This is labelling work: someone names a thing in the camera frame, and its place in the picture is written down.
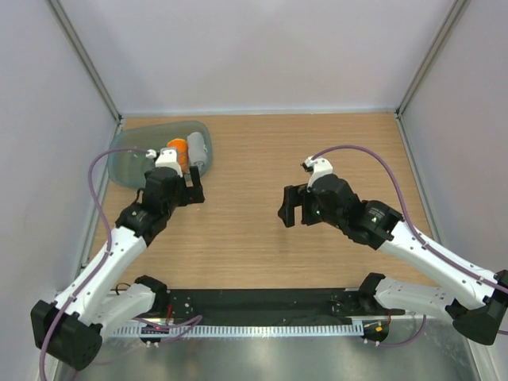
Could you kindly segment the grey orange towel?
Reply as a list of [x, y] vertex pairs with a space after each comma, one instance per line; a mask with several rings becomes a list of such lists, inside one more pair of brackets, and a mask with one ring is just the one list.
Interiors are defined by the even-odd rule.
[[183, 138], [175, 138], [167, 142], [167, 147], [177, 151], [178, 162], [182, 169], [183, 177], [187, 182], [191, 181], [187, 141]]

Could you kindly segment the grey panda towel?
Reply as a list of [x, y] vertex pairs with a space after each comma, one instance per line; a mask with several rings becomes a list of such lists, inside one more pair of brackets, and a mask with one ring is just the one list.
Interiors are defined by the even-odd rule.
[[203, 169], [209, 161], [204, 136], [194, 132], [187, 136], [187, 155], [191, 166]]

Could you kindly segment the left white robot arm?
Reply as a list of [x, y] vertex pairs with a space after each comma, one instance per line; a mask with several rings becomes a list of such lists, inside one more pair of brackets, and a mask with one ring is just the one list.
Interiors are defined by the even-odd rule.
[[30, 312], [33, 336], [43, 356], [76, 371], [87, 368], [102, 343], [128, 320], [147, 313], [160, 317], [169, 305], [167, 286], [142, 275], [113, 300], [105, 298], [125, 269], [154, 241], [180, 206], [205, 200], [197, 167], [191, 185], [172, 167], [156, 167], [124, 208], [99, 253], [54, 301], [39, 301]]

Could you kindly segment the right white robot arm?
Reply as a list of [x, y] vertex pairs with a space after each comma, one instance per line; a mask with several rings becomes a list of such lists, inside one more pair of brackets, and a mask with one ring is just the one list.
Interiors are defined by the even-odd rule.
[[416, 312], [452, 324], [478, 344], [495, 342], [507, 312], [507, 295], [499, 290], [507, 285], [506, 271], [493, 273], [465, 264], [471, 272], [465, 275], [449, 264], [456, 258], [453, 252], [445, 249], [444, 258], [437, 258], [430, 251], [436, 243], [421, 232], [411, 232], [397, 210], [378, 200], [359, 199], [348, 182], [334, 174], [312, 185], [284, 187], [278, 216], [286, 227], [295, 224], [296, 207], [302, 209], [302, 224], [331, 225], [351, 241], [396, 256], [437, 283], [427, 287], [370, 273], [358, 289], [357, 303], [363, 312]]

